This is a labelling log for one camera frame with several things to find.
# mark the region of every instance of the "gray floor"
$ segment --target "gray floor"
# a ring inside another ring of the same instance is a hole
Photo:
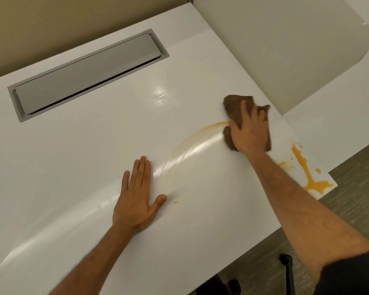
[[[338,187],[321,199],[354,228],[369,238],[369,146],[330,172]],[[287,253],[294,259],[296,293],[312,294],[310,275],[298,260],[282,229],[223,269],[223,282],[238,279],[242,294],[285,294],[285,267],[278,256]]]

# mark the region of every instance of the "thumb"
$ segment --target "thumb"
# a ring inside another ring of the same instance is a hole
[[[232,119],[230,119],[229,121],[228,121],[228,125],[230,126],[230,128],[231,128],[231,133],[234,133],[234,132],[237,132],[238,130],[240,130],[239,129],[239,127],[238,127],[238,125],[235,123],[235,121],[234,120],[232,120]]]
[[[161,206],[167,201],[166,195],[158,195],[152,206],[150,206],[150,213],[156,215]]]

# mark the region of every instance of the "person's right arm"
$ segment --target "person's right arm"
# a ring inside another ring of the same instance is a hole
[[[369,252],[369,240],[307,193],[265,153],[265,112],[258,114],[254,106],[249,116],[243,101],[241,113],[241,129],[230,120],[232,140],[256,171],[288,240],[315,282],[324,266]]]

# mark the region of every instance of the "person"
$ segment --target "person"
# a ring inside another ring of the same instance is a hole
[[[265,153],[265,112],[251,114],[241,103],[242,126],[229,121],[236,148],[255,169],[267,198],[300,260],[316,283],[315,294],[369,294],[369,240],[310,196]],[[113,224],[101,241],[50,292],[97,295],[132,237],[147,228],[167,201],[159,195],[149,206],[150,161],[136,160],[123,175]]]

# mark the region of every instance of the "person's left hand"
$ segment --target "person's left hand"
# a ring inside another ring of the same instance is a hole
[[[151,180],[150,161],[142,156],[134,162],[129,185],[130,172],[124,172],[122,190],[113,212],[113,227],[130,234],[145,229],[156,217],[160,207],[167,201],[166,195],[159,195],[149,206]]]

